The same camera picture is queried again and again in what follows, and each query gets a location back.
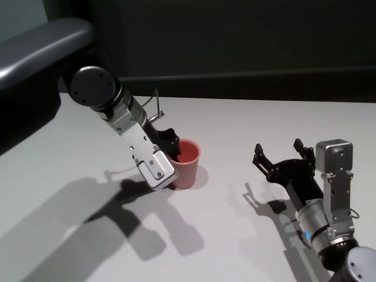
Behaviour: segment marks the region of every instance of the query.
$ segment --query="gray wall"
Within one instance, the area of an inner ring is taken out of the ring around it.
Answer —
[[[46,21],[43,0],[0,0],[0,42]]]

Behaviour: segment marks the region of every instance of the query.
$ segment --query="metal bracket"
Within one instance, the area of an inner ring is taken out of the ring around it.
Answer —
[[[151,188],[166,187],[176,179],[175,169],[166,155],[150,141],[125,104],[120,102],[113,107],[108,122],[127,143],[137,167]]]
[[[316,168],[324,181],[324,211],[333,237],[354,234],[350,209],[352,153],[353,144],[341,139],[316,145]]]

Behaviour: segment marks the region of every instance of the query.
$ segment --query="plastic cup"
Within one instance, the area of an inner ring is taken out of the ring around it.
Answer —
[[[179,162],[170,160],[171,164],[178,172],[178,177],[172,182],[172,185],[178,189],[188,189],[192,187],[196,181],[201,149],[196,142],[188,139],[181,139],[179,146],[181,152],[177,157]]]

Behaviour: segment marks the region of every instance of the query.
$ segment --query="wire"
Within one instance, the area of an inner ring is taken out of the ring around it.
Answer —
[[[353,219],[359,219],[360,218],[360,215],[355,210],[353,210],[353,209],[350,209],[350,210],[354,213],[354,215],[351,215],[351,217]]]
[[[144,104],[142,104],[142,107],[145,107],[151,100],[153,100],[154,98],[154,92],[153,94],[150,96],[149,100],[147,100]]]

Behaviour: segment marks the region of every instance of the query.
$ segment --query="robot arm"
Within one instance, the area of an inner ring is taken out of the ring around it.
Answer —
[[[344,140],[320,142],[313,148],[294,143],[302,159],[272,164],[256,145],[253,163],[272,183],[282,185],[296,209],[297,220],[321,263],[334,273],[332,282],[374,281],[376,251],[359,247],[354,238],[350,209],[353,145]],[[314,180],[315,169],[324,180],[324,192]]]
[[[0,129],[6,136],[12,135],[9,124],[15,120],[26,123],[19,116],[33,108],[31,97],[31,104],[25,110],[10,109],[19,97],[51,83],[56,88],[57,78],[62,76],[70,97],[98,112],[123,137],[148,185],[153,189],[165,187],[176,178],[166,155],[176,159],[180,154],[179,137],[173,129],[156,130],[134,97],[109,71],[99,66],[93,56],[94,38],[88,22],[71,18],[48,22],[2,43],[0,102],[1,114],[5,117]],[[49,97],[57,93],[43,94],[38,100],[43,104],[42,110],[51,107]],[[30,95],[35,95],[35,100],[41,96],[39,92]],[[38,110],[29,113],[30,116],[40,114]]]

